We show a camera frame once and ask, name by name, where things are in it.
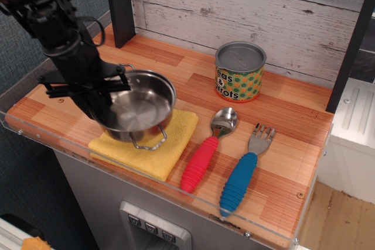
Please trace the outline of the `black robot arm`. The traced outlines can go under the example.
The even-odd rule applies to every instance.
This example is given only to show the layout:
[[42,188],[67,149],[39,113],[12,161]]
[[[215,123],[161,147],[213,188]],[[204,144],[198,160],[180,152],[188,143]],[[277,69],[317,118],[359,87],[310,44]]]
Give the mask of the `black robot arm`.
[[39,77],[51,98],[70,97],[91,119],[115,117],[111,93],[131,90],[125,68],[104,62],[71,0],[1,0],[1,11],[37,39],[56,66]]

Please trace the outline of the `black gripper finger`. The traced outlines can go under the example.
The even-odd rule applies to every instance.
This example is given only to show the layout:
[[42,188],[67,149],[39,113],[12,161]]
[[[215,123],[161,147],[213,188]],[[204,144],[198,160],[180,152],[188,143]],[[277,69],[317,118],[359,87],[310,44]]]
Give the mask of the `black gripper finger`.
[[96,94],[72,94],[71,99],[90,119],[94,119],[93,114],[97,114],[100,112],[101,102],[99,96]]
[[96,114],[108,114],[112,106],[111,94],[106,91],[94,92],[94,108]]

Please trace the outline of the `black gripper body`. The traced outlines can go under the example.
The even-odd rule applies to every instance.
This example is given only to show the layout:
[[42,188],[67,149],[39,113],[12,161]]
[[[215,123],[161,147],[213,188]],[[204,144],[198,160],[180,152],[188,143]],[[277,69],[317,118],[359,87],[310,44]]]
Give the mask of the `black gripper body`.
[[98,45],[90,40],[71,40],[65,44],[42,43],[43,53],[52,60],[56,70],[39,76],[52,98],[130,91],[123,66],[107,63],[100,58]]

